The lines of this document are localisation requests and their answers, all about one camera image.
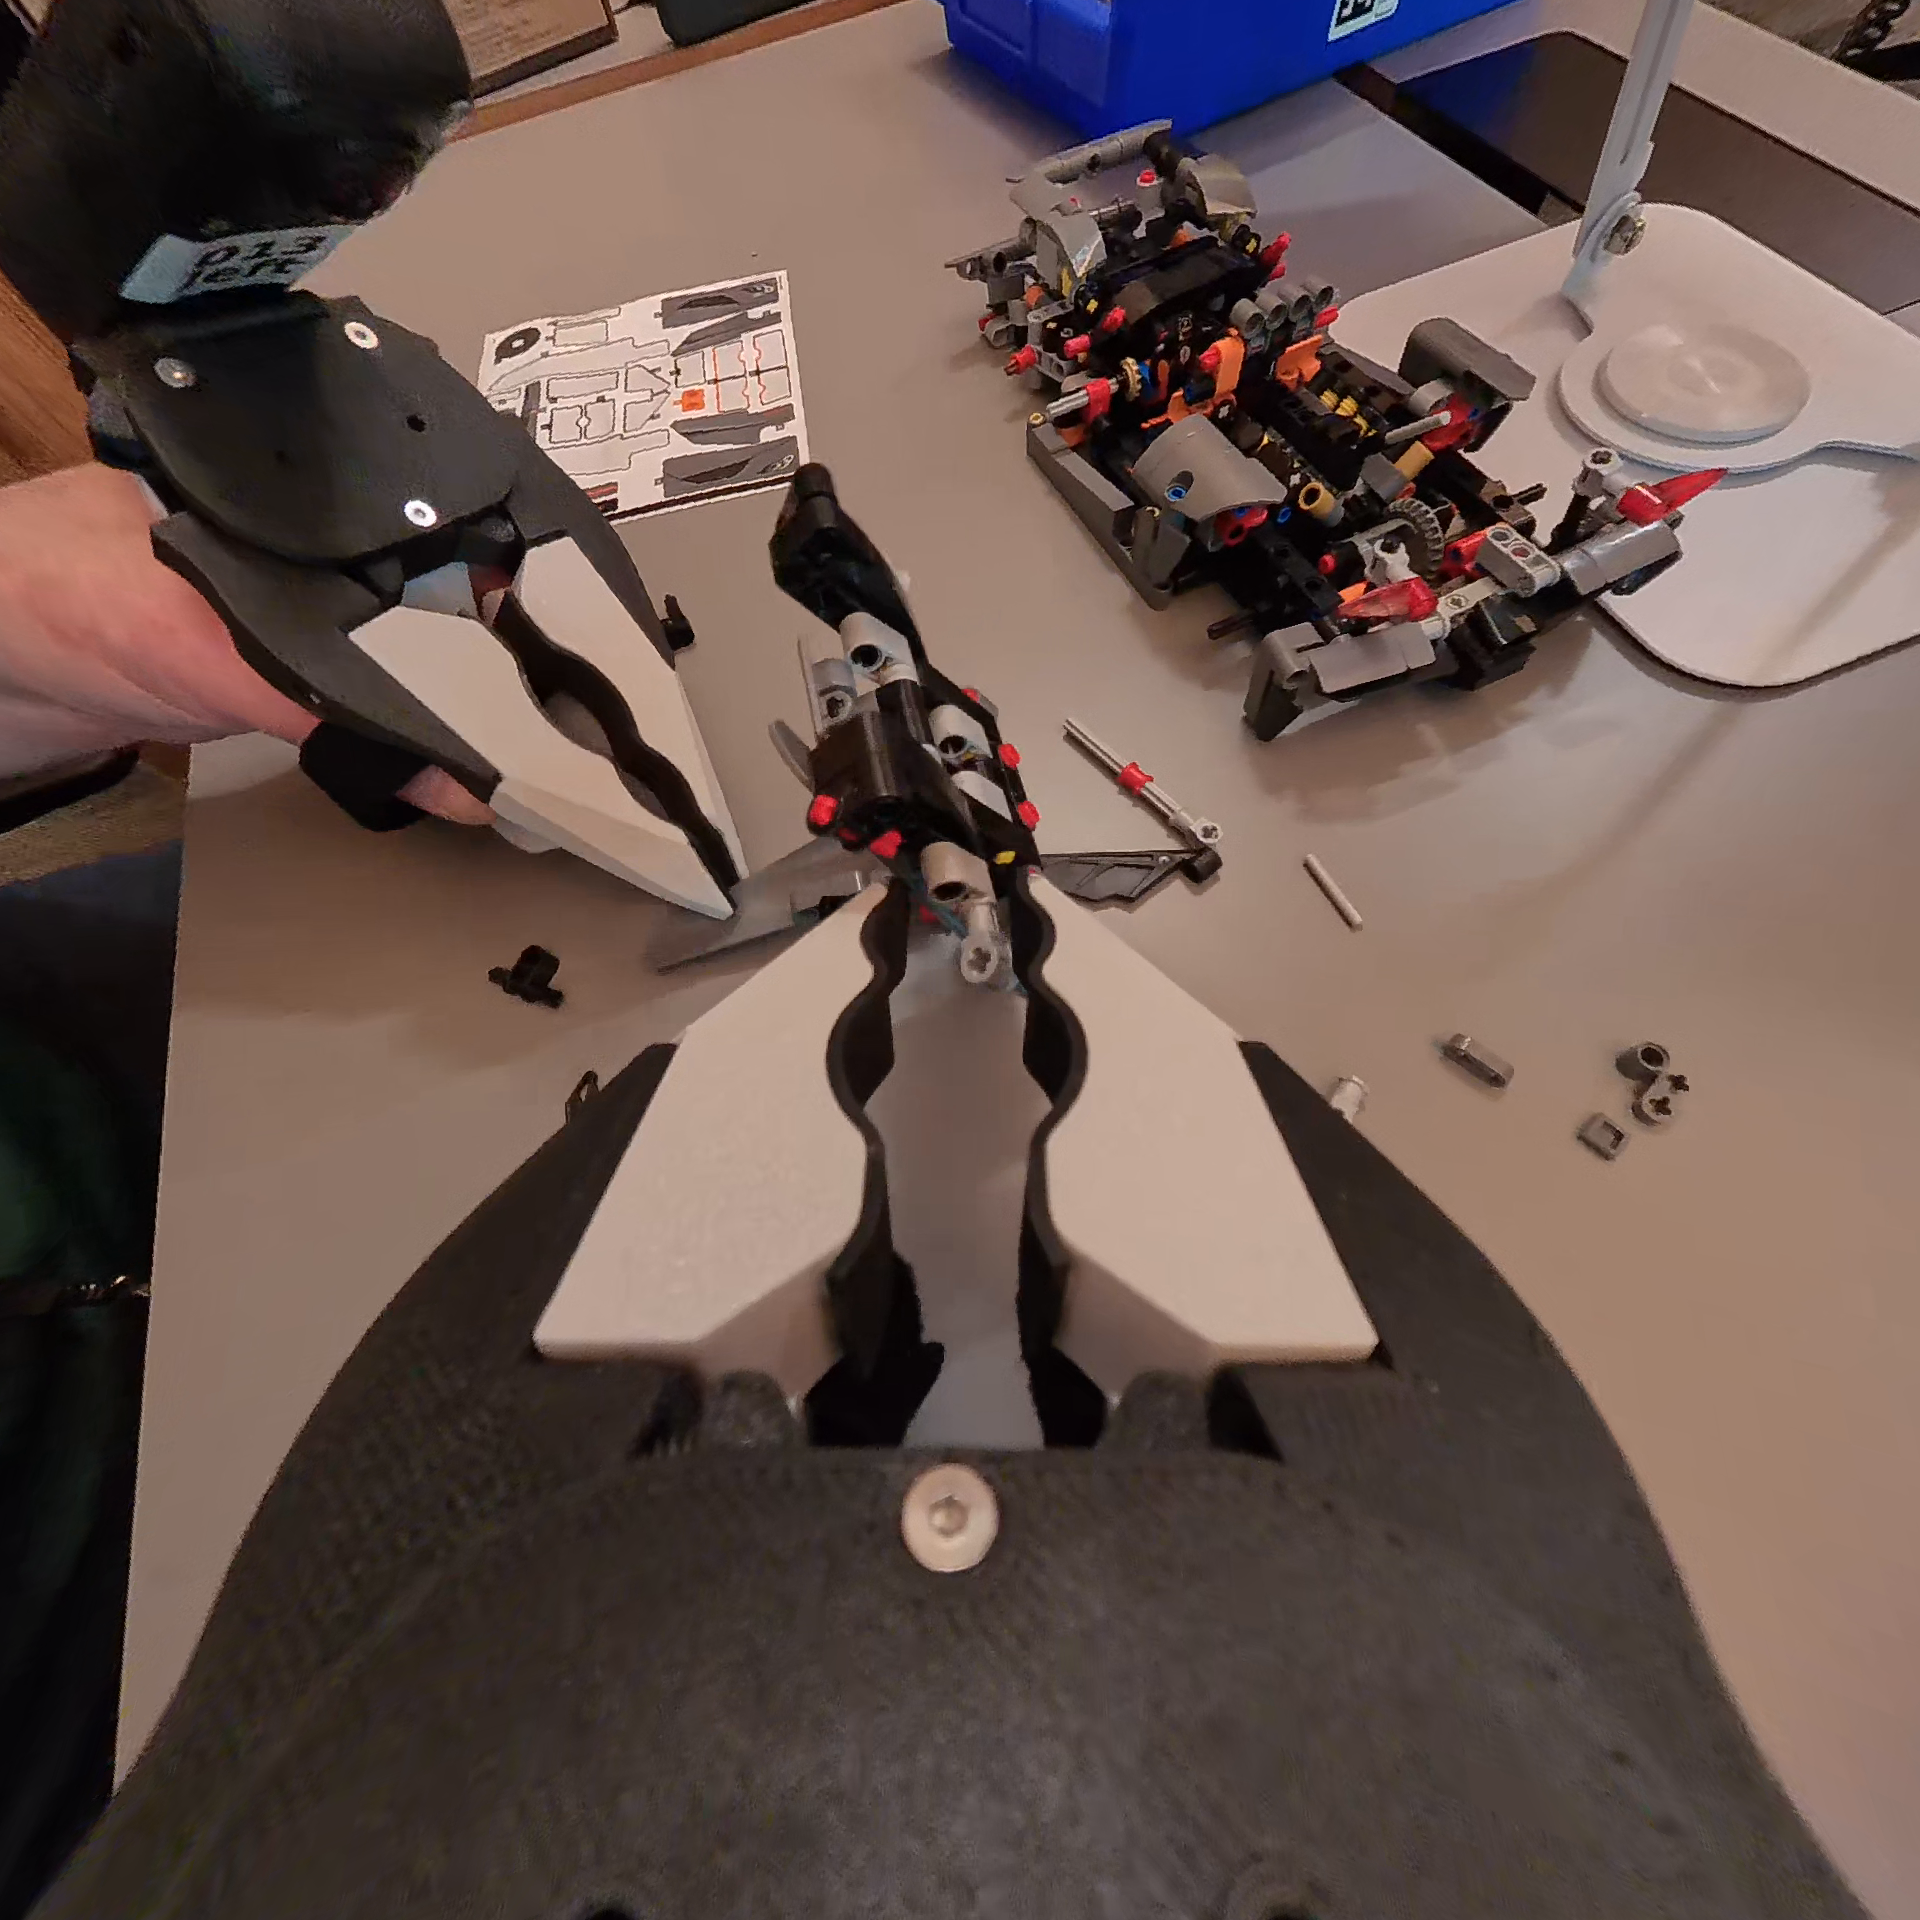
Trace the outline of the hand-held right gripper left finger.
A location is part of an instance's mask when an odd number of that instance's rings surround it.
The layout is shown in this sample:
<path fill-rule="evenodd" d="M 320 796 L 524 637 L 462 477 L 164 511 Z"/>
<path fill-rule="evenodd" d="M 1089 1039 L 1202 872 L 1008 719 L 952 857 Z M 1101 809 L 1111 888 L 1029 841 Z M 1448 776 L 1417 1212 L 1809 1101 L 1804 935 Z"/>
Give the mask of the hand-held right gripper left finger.
<path fill-rule="evenodd" d="M 538 1316 L 541 1358 L 702 1377 L 875 1376 L 893 1320 L 884 1152 L 907 888 L 872 885 L 683 1030 Z"/>

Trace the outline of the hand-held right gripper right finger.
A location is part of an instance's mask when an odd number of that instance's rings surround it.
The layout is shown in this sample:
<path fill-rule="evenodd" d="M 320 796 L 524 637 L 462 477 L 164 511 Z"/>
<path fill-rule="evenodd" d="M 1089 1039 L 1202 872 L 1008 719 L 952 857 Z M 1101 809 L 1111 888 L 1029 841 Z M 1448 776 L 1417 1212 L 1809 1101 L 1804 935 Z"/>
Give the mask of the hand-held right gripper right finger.
<path fill-rule="evenodd" d="M 1020 878 L 1027 1156 L 1020 1333 L 1037 1403 L 1140 1376 L 1364 1366 L 1377 1328 L 1272 1114 L 1263 1045 L 1097 913 Z"/>

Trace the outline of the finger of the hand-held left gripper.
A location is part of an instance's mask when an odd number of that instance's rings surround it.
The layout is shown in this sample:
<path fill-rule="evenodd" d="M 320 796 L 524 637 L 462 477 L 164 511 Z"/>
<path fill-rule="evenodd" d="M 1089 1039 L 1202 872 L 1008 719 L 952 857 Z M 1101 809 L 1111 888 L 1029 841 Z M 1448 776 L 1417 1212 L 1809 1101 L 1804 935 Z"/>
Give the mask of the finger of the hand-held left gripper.
<path fill-rule="evenodd" d="M 601 519 L 526 549 L 508 633 L 564 701 L 583 707 L 620 783 L 674 825 L 702 892 L 738 880 L 738 839 L 714 774 L 676 651 L 620 536 Z"/>
<path fill-rule="evenodd" d="M 683 834 L 634 798 L 611 758 L 541 714 L 508 647 L 481 623 L 397 606 L 352 641 L 497 768 L 490 806 L 507 834 L 572 852 L 694 913 L 734 913 L 730 898 L 702 892 Z"/>

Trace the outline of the black grey lego assembly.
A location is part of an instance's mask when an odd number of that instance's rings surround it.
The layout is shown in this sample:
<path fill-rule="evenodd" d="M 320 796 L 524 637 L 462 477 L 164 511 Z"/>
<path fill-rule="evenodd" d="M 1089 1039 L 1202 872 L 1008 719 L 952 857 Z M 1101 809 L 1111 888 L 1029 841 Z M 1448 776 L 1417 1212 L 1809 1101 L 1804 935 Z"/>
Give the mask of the black grey lego assembly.
<path fill-rule="evenodd" d="M 902 576 L 850 519 L 828 466 L 795 475 L 770 564 L 771 582 L 832 633 L 798 646 L 811 741 L 770 728 L 806 785 L 810 839 L 734 888 L 734 918 L 660 935 L 652 971 L 811 931 L 866 888 L 902 880 L 955 935 L 971 987 L 1008 987 L 1014 895 L 1039 869 L 1039 813 L 997 707 L 935 667 Z"/>

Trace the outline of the black lego fin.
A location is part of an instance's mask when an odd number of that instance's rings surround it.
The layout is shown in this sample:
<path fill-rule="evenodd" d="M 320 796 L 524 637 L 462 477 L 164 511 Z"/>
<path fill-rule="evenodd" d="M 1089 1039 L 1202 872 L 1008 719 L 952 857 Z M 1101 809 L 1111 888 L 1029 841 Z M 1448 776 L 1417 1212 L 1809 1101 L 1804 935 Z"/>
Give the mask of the black lego fin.
<path fill-rule="evenodd" d="M 1146 847 L 1146 852 L 1055 852 L 1043 856 L 1043 876 L 1065 898 L 1089 907 L 1137 903 L 1171 878 L 1194 888 L 1220 872 L 1213 847 Z"/>

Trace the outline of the lego sticker sheet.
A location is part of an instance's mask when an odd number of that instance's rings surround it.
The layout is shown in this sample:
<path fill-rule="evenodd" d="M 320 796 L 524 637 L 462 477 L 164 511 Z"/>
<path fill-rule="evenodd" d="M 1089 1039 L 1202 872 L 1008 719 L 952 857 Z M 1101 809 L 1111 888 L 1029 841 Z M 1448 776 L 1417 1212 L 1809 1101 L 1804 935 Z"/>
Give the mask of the lego sticker sheet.
<path fill-rule="evenodd" d="M 608 519 L 786 487 L 810 462 L 781 269 L 492 329 L 473 386 Z"/>

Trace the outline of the large lego car chassis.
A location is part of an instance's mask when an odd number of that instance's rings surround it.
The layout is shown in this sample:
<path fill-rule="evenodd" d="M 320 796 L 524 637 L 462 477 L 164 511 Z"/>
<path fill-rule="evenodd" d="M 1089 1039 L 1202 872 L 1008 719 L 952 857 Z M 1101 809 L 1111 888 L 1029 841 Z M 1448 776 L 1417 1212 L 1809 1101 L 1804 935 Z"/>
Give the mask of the large lego car chassis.
<path fill-rule="evenodd" d="M 1259 741 L 1395 683 L 1523 672 L 1576 608 L 1661 580 L 1725 475 L 1634 477 L 1599 443 L 1538 531 L 1546 487 L 1475 466 L 1536 376 L 1448 317 L 1395 370 L 1335 342 L 1335 288 L 1290 276 L 1243 171 L 1167 121 L 1044 155 L 1008 196 L 1020 235 L 949 269 L 1039 399 L 1027 454 L 1140 601 L 1233 600 Z"/>

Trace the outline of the person's left hand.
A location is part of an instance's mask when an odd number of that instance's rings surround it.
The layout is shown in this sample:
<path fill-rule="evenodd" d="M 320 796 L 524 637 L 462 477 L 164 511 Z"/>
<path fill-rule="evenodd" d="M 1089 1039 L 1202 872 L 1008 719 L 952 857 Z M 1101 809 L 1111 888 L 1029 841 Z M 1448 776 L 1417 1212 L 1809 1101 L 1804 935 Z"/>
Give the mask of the person's left hand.
<path fill-rule="evenodd" d="M 8 833 L 103 793 L 140 745 L 300 745 L 320 728 L 153 557 L 157 519 L 153 492 L 103 464 L 4 487 Z"/>

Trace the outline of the long grey axle red bush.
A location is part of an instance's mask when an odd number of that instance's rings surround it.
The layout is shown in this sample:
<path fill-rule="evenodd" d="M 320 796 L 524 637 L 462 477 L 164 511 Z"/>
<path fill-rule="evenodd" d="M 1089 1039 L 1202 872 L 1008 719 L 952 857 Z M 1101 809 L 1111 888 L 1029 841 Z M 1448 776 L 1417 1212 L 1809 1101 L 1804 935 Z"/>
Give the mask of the long grey axle red bush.
<path fill-rule="evenodd" d="M 1111 785 L 1117 785 L 1130 802 L 1154 813 L 1158 821 L 1188 847 L 1213 852 L 1220 847 L 1220 825 L 1180 806 L 1158 776 L 1151 776 L 1137 759 L 1114 754 L 1074 717 L 1062 719 L 1062 736 L 1086 759 L 1090 759 Z"/>

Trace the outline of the person's green shirt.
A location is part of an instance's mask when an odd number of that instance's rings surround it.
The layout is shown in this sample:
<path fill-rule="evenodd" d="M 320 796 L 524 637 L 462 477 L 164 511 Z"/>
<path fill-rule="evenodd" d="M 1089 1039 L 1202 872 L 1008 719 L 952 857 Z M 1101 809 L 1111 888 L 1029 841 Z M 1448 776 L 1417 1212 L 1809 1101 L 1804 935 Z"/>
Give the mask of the person's green shirt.
<path fill-rule="evenodd" d="M 113 1791 L 180 844 L 4 888 L 4 1916 Z"/>

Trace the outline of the blue plastic bin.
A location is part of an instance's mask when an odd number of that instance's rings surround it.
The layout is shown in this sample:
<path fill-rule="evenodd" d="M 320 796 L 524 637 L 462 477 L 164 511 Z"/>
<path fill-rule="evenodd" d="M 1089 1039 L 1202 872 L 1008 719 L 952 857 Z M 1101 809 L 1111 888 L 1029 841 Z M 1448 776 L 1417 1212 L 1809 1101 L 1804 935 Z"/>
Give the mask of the blue plastic bin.
<path fill-rule="evenodd" d="M 1500 5 L 943 5 L 946 43 L 1083 135 L 1197 132 Z"/>

